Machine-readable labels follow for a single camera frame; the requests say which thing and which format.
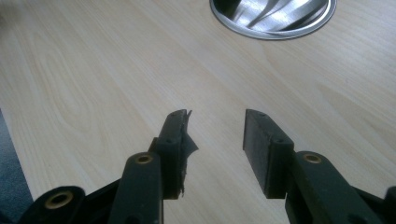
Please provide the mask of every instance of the screw hole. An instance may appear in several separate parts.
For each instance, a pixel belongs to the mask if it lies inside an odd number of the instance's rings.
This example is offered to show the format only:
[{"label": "screw hole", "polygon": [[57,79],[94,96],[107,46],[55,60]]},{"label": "screw hole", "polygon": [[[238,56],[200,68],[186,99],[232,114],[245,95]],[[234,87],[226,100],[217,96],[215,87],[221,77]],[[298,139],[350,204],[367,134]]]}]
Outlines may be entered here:
[{"label": "screw hole", "polygon": [[73,200],[73,193],[70,190],[58,192],[50,196],[45,203],[48,209],[57,209],[63,207]]},{"label": "screw hole", "polygon": [[311,163],[321,163],[321,158],[313,154],[305,154],[304,159]]}]

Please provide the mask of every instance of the chrome cap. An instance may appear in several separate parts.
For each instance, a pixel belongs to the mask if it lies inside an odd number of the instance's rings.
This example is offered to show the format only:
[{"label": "chrome cap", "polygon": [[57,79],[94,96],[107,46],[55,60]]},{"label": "chrome cap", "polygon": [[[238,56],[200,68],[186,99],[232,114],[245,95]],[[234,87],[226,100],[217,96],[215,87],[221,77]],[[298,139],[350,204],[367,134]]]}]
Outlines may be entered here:
[{"label": "chrome cap", "polygon": [[289,39],[323,26],[336,0],[210,0],[213,13],[231,30],[259,39]]}]

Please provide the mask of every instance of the black clamp jaw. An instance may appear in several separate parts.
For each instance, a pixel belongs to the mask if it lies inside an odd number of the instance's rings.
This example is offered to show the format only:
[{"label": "black clamp jaw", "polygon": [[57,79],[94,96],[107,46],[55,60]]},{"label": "black clamp jaw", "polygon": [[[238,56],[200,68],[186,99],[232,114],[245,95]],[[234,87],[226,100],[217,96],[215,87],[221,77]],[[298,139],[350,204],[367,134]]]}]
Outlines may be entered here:
[{"label": "black clamp jaw", "polygon": [[198,149],[187,134],[190,114],[168,115],[148,152],[128,159],[121,179],[87,196],[79,187],[50,190],[19,223],[163,223],[163,200],[175,200],[184,191],[187,158]]},{"label": "black clamp jaw", "polygon": [[265,197],[286,197],[291,224],[396,223],[396,187],[377,198],[351,187],[324,156],[293,147],[268,115],[247,110],[243,149]]}]

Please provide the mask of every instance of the blue carpet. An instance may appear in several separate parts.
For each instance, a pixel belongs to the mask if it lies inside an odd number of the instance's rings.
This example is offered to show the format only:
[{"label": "blue carpet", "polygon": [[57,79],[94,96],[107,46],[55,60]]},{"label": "blue carpet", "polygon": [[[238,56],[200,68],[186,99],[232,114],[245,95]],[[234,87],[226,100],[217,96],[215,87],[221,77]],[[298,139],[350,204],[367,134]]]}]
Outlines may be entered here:
[{"label": "blue carpet", "polygon": [[0,224],[16,223],[32,202],[0,110]]}]

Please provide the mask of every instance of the light wood grain surface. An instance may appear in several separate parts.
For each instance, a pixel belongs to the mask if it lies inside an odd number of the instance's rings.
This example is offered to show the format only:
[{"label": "light wood grain surface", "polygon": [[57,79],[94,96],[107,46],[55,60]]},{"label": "light wood grain surface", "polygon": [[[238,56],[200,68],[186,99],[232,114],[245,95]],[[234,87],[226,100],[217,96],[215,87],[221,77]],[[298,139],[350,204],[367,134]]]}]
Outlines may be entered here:
[{"label": "light wood grain surface", "polygon": [[246,108],[383,197],[396,185],[395,11],[339,0],[312,35],[261,41],[208,0],[0,0],[0,107],[33,197],[120,178],[181,108],[200,149],[165,223],[288,222],[242,150]]}]

